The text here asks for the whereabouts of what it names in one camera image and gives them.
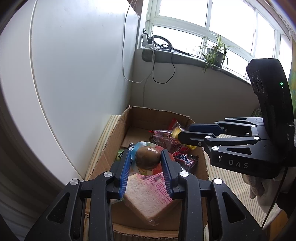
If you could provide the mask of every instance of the plant pot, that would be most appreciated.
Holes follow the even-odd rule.
[[[207,53],[208,54],[213,54],[214,53],[214,50],[213,49],[210,49],[210,48],[207,48]],[[223,53],[221,53],[221,52],[217,52],[216,53],[216,59],[215,59],[215,63],[214,63],[214,65],[215,66],[218,66],[218,67],[220,67],[221,68],[221,66],[222,66],[222,61],[223,61]]]

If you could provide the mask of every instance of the white panel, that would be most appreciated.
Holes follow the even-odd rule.
[[[110,115],[121,114],[129,84],[121,68],[126,0],[38,0],[32,26],[37,91],[51,129],[84,177]],[[126,24],[124,62],[130,75],[138,17]]]
[[[149,75],[152,63],[141,58],[142,50],[135,54],[133,80]],[[189,115],[196,123],[213,123],[225,117],[250,116],[259,107],[251,85],[221,72],[175,64],[176,73],[167,84],[155,83],[152,75],[145,88],[145,107],[170,110]],[[173,74],[172,64],[155,63],[154,78],[166,82]],[[131,105],[143,106],[143,86],[132,85]]]
[[[30,59],[30,27],[35,0],[28,0],[0,35],[0,83],[20,134],[43,165],[66,184],[80,175],[58,145],[36,93]]]

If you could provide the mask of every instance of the gray stone windowsill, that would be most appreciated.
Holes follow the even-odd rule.
[[[155,52],[155,62],[156,63],[171,63],[172,53],[162,51],[162,50],[154,50],[154,52]],[[145,62],[152,62],[152,50],[151,49],[143,49],[142,59]],[[187,56],[187,55],[179,54],[176,52],[174,52],[173,63],[174,64],[188,64],[188,65],[193,65],[193,66],[197,66],[197,67],[201,67],[201,68],[204,68],[207,64],[207,62],[205,62],[204,60],[202,60],[200,58]],[[240,77],[239,74],[237,74],[237,75],[233,74],[229,70],[219,68],[217,66],[214,66],[213,70],[222,72],[225,75],[228,75],[229,77],[243,81],[246,84],[250,84],[244,77]]]

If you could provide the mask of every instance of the cord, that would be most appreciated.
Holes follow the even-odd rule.
[[[173,67],[174,67],[174,73],[173,73],[173,75],[168,79],[168,81],[166,81],[166,82],[164,82],[164,83],[161,83],[161,82],[158,82],[158,81],[156,81],[155,79],[154,79],[154,66],[155,66],[155,61],[154,61],[154,63],[153,63],[153,68],[152,68],[152,78],[153,78],[153,80],[154,80],[154,82],[156,82],[156,83],[158,83],[158,84],[166,84],[166,83],[168,83],[170,80],[171,80],[171,78],[175,75],[175,73],[176,73],[176,68],[175,68],[175,66],[174,66],[174,63],[173,63],[173,54],[174,54],[174,49],[172,49],[173,50],[173,52],[172,52],[172,56],[171,56],[171,62],[172,62],[172,65],[173,65]]]
[[[273,201],[272,201],[272,204],[271,204],[271,206],[270,206],[270,208],[269,208],[269,210],[268,210],[268,213],[266,214],[266,217],[265,217],[265,219],[264,219],[264,221],[263,221],[263,224],[262,224],[261,228],[264,227],[264,224],[265,224],[265,222],[267,221],[268,215],[270,214],[270,212],[272,211],[272,209],[273,209],[273,207],[274,207],[274,205],[275,205],[275,203],[276,203],[277,197],[278,197],[278,195],[279,195],[279,192],[280,192],[280,190],[281,190],[281,187],[282,187],[282,185],[283,185],[283,183],[284,183],[284,180],[285,180],[285,178],[286,178],[286,175],[287,175],[287,172],[288,172],[288,168],[289,168],[289,167],[285,167],[283,177],[282,177],[282,179],[281,179],[281,182],[280,182],[280,184],[279,184],[279,187],[278,187],[278,189],[277,189],[277,191],[276,191],[276,194],[275,194],[275,196],[274,196],[274,199],[273,199]]]
[[[132,0],[131,3],[130,3],[130,5],[128,6],[128,10],[129,10],[129,8],[131,7],[133,1],[134,1],[134,0]],[[142,81],[140,81],[140,82],[132,81],[132,80],[129,80],[128,78],[126,78],[126,76],[125,76],[125,74],[124,74],[123,50],[124,50],[124,40],[125,40],[125,38],[126,38],[126,18],[127,18],[127,16],[128,16],[128,10],[127,10],[127,12],[126,12],[126,16],[125,16],[124,24],[123,24],[123,41],[122,41],[122,74],[123,74],[123,77],[124,77],[125,80],[130,81],[130,82],[132,82],[132,83],[140,84],[140,83],[142,83],[144,80],[147,80],[147,79],[151,76],[151,74],[152,74],[152,72],[153,72],[154,63],[155,63],[155,53],[154,53],[153,48],[150,47],[150,48],[153,50],[153,53],[152,53],[152,63],[153,63],[153,68],[152,68],[150,74],[149,74],[146,78],[144,78],[144,79],[143,79]]]

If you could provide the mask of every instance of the black cable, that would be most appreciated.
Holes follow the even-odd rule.
[[[175,66],[174,66],[174,63],[173,63],[173,54],[174,54],[174,49],[173,49],[173,52],[172,52],[172,56],[171,56],[171,62],[172,62],[172,65],[173,65],[173,67],[174,67],[174,73],[173,73],[173,75],[171,76],[171,78],[175,75],[175,73],[176,73],[176,68],[175,68]],[[155,65],[155,61],[154,61],[154,64],[153,64],[153,68],[152,68],[152,78],[153,78],[153,80],[154,80],[154,82],[156,82],[156,83],[158,83],[158,84],[166,84],[167,82],[169,82],[170,80],[171,80],[171,78],[169,78],[168,79],[168,81],[166,81],[166,82],[164,82],[164,83],[161,83],[161,82],[158,82],[158,81],[156,81],[155,79],[154,79],[154,65]]]
[[[289,168],[289,167],[285,167],[284,174],[283,174],[283,177],[282,177],[281,182],[280,182],[280,184],[279,184],[278,190],[277,190],[277,192],[276,192],[276,194],[275,194],[275,196],[274,196],[274,200],[272,201],[272,204],[271,204],[271,206],[270,206],[270,208],[269,208],[269,210],[268,210],[268,213],[266,214],[266,217],[265,217],[265,219],[264,219],[264,221],[263,221],[263,224],[262,224],[261,228],[264,227],[264,224],[265,224],[265,222],[266,222],[266,220],[267,220],[267,218],[268,218],[268,215],[270,214],[270,212],[272,211],[272,208],[274,207],[274,205],[275,205],[275,203],[276,203],[276,200],[277,200],[277,197],[278,197],[279,192],[280,192],[280,190],[281,190],[281,187],[282,187],[282,185],[283,185],[283,183],[284,183],[284,181],[285,181],[285,178],[286,178],[286,175],[287,175],[287,172],[288,172],[288,168]]]

